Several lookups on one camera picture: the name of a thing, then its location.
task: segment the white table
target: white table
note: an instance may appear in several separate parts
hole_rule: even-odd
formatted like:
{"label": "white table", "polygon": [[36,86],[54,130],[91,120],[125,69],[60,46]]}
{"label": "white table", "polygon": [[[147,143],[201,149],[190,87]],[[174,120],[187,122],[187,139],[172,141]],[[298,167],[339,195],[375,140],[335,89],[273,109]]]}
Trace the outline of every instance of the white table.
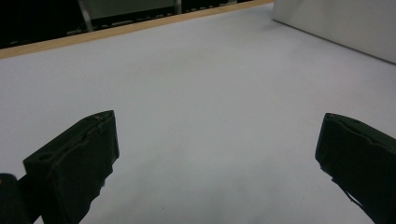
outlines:
{"label": "white table", "polygon": [[272,5],[0,61],[0,171],[114,109],[120,158],[82,223],[372,223],[314,159],[333,112],[396,136],[396,66]]}

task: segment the white tabletop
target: white tabletop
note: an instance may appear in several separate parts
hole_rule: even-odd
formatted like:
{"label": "white tabletop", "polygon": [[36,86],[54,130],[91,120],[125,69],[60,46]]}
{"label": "white tabletop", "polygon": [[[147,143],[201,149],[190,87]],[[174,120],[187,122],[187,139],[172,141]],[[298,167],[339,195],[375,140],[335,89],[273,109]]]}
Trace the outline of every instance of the white tabletop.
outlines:
{"label": "white tabletop", "polygon": [[0,171],[114,109],[81,223],[372,223],[314,158],[326,112],[396,136],[396,66],[253,7],[0,61]]}

